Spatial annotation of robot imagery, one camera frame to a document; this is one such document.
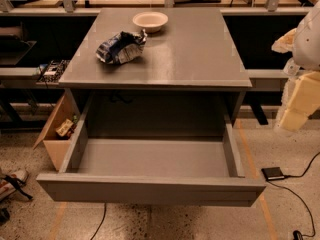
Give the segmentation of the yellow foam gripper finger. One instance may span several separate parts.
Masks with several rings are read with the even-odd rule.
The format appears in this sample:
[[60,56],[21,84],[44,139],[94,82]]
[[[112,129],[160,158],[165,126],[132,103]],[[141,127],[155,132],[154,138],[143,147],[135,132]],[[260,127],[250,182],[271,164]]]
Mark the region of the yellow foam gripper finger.
[[320,72],[291,77],[285,84],[274,130],[297,132],[320,108]]

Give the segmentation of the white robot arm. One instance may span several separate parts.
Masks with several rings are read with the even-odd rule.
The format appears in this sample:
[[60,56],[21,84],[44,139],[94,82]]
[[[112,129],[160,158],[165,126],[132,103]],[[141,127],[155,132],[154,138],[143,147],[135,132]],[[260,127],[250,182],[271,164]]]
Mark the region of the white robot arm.
[[320,1],[299,25],[274,42],[278,53],[292,52],[283,72],[289,76],[275,131],[290,136],[297,132],[320,108]]

